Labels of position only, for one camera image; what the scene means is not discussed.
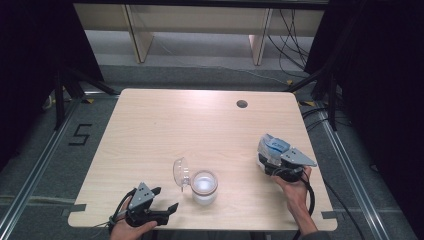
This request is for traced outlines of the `person's right hand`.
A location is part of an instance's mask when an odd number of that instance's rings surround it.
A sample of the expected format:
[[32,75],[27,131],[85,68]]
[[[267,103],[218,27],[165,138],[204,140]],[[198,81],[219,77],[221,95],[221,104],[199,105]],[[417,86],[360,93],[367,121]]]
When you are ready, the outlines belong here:
[[287,208],[293,216],[309,215],[306,205],[308,190],[301,180],[286,182],[278,176],[272,176],[271,179],[283,190],[286,196]]

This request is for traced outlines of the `light wooden shelf unit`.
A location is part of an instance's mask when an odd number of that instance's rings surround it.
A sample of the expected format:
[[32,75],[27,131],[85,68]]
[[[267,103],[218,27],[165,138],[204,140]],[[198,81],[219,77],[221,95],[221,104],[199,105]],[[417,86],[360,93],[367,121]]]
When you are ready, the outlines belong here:
[[76,3],[86,30],[126,31],[135,60],[143,63],[156,32],[242,34],[249,37],[253,64],[261,64],[269,35],[313,37],[324,12],[272,8],[229,8]]

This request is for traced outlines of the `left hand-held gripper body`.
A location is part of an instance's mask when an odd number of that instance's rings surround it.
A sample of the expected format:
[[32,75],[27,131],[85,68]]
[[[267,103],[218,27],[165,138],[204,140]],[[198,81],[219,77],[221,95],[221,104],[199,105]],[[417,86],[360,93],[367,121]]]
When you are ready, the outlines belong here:
[[166,225],[169,220],[168,212],[150,209],[154,198],[155,195],[151,189],[141,182],[128,204],[126,222],[132,227],[138,227],[150,221],[156,221],[158,226]]

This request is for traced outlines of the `person's left hand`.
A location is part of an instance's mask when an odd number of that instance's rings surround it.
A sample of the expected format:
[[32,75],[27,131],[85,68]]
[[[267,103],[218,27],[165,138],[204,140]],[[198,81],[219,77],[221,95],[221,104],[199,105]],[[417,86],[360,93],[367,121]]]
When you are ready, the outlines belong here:
[[156,221],[147,222],[138,227],[130,226],[126,220],[126,210],[122,210],[113,220],[113,228],[110,233],[110,240],[141,240],[141,237],[153,230],[157,226]]

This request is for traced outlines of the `blue and white bag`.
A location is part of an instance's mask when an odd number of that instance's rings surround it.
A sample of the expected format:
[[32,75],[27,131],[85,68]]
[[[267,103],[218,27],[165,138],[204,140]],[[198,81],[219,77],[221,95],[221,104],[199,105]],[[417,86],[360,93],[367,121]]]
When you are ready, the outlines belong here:
[[288,151],[290,144],[282,139],[273,137],[270,134],[264,134],[257,147],[258,154],[263,155],[268,164],[279,167],[281,165],[281,155]]

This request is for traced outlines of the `dark curtain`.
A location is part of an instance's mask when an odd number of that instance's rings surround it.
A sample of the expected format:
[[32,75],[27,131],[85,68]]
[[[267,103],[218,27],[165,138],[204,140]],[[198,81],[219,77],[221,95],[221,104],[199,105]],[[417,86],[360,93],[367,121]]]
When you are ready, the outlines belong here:
[[336,76],[351,121],[424,240],[424,0],[369,0]]
[[0,0],[0,171],[54,89],[61,67],[101,81],[75,0]]

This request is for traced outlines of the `black metal stand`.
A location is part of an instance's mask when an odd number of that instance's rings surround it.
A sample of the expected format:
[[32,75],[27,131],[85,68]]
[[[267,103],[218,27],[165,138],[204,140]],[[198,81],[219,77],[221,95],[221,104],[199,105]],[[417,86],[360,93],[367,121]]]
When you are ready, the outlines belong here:
[[60,68],[54,78],[54,94],[56,100],[56,130],[58,130],[65,121],[65,100],[63,92],[67,91],[72,99],[81,99],[86,95],[80,85],[80,81],[86,82],[108,95],[117,96],[120,94],[119,91],[110,88],[104,82],[96,80],[79,70],[72,69],[70,67]]
[[321,68],[315,73],[311,74],[307,78],[300,82],[288,87],[287,92],[294,93],[295,91],[303,88],[304,86],[315,82],[315,86],[311,92],[311,97],[316,101],[321,101],[324,97],[328,100],[327,114],[329,117],[329,123],[333,131],[337,130],[335,112],[336,112],[336,89],[337,81],[331,70],[326,67]]

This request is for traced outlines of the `aluminium floor rail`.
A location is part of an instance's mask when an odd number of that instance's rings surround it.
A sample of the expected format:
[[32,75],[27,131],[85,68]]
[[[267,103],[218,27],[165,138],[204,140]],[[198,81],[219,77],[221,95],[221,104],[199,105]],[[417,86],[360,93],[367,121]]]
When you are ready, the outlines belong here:
[[360,179],[351,159],[337,133],[334,129],[328,111],[322,111],[318,114],[323,121],[323,127],[328,136],[328,139],[337,155],[343,172],[349,182],[359,208],[364,215],[364,218],[374,236],[375,240],[389,240],[388,233],[382,222],[381,216],[378,213],[374,203],[369,197],[362,180]]
[[69,125],[69,122],[80,104],[79,100],[71,100],[63,122],[54,129],[41,155],[38,157],[34,167],[31,169],[23,186],[18,194],[13,198],[8,210],[0,220],[0,238],[6,240],[16,226],[20,216],[22,215],[32,193],[38,185],[42,175],[44,174],[49,162],[54,155],[59,143]]

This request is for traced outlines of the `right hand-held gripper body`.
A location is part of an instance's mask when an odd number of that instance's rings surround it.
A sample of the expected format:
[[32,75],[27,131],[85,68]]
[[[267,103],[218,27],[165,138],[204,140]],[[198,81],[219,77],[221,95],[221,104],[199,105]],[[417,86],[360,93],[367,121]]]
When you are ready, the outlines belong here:
[[266,161],[267,173],[279,176],[286,182],[297,182],[302,178],[306,166],[316,167],[317,163],[296,148],[290,148],[276,158]]

